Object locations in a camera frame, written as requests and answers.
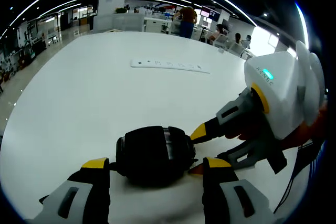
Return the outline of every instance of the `white table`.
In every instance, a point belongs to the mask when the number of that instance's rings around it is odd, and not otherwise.
[[[167,25],[167,30],[169,30],[172,20],[171,19],[161,19],[161,18],[152,18],[145,17],[146,23],[146,32],[150,33],[161,33],[162,25]]]
[[[208,66],[211,74],[131,68],[134,58]],[[210,45],[152,33],[82,36],[34,76],[8,120],[0,155],[2,188],[14,208],[33,218],[39,198],[50,194],[86,161],[115,161],[115,143],[149,125],[191,134],[246,87],[244,61]],[[241,143],[215,139],[196,147],[197,157],[216,156]],[[274,175],[267,161],[237,171],[275,209],[290,179],[297,150],[285,151],[287,167]],[[202,178],[185,175],[163,189],[140,189],[111,172],[110,223],[204,223]]]

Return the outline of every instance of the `orange shirt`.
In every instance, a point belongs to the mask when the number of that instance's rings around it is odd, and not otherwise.
[[[196,12],[194,9],[190,7],[184,7],[180,10],[180,13],[182,14],[182,21],[194,23],[195,18],[197,17]]]

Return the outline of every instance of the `cyan indicator light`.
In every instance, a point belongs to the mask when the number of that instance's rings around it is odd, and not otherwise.
[[[265,75],[268,76],[270,80],[273,80],[273,75],[266,68],[263,69],[263,72],[265,73]]]

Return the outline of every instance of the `blue jeans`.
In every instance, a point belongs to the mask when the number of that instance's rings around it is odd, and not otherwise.
[[[190,39],[191,35],[193,34],[193,30],[194,30],[194,23],[181,21],[180,37]]]

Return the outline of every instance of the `outlet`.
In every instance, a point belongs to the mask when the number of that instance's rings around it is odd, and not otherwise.
[[[170,68],[170,69],[178,69],[178,70],[186,70],[186,71],[194,71],[201,73],[210,73],[207,69],[204,69],[199,64],[194,63],[179,63],[172,61],[160,61],[160,60],[132,60],[131,61],[132,68]]]

